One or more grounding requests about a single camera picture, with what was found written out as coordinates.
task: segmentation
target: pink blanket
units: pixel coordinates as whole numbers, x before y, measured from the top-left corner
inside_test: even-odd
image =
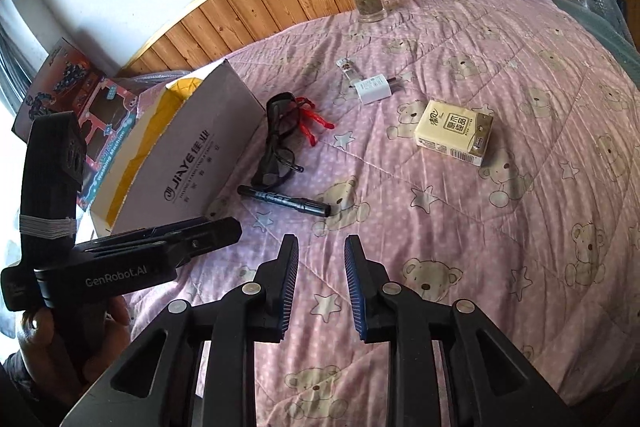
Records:
[[[364,76],[400,78],[399,89],[362,106],[341,57]],[[197,305],[250,280],[294,233],[286,340],[256,346],[258,424],[379,426],[387,347],[359,341],[344,273],[344,239],[357,233],[422,298],[475,301],[569,403],[638,363],[640,96],[550,0],[392,0],[378,23],[313,20],[229,60],[261,102],[290,90],[336,124],[313,127],[315,148],[290,140],[305,172],[282,188],[334,214],[235,195],[262,154],[262,126],[215,203],[242,222],[241,241],[130,296],[134,334],[172,299]],[[481,168],[416,146],[430,98],[494,115]]]

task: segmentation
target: silver bolt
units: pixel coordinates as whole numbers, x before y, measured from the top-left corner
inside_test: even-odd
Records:
[[[466,299],[462,299],[456,302],[456,308],[460,313],[471,313],[476,309],[476,305],[473,302],[468,301]]]
[[[246,295],[255,295],[260,293],[262,286],[260,286],[257,282],[248,282],[244,286],[242,286],[242,293]]]
[[[386,282],[382,286],[382,291],[387,295],[398,295],[402,291],[402,286],[397,282]]]
[[[182,313],[183,311],[185,311],[185,309],[187,309],[187,303],[180,299],[178,299],[177,301],[171,301],[167,309],[169,310],[169,313]]]

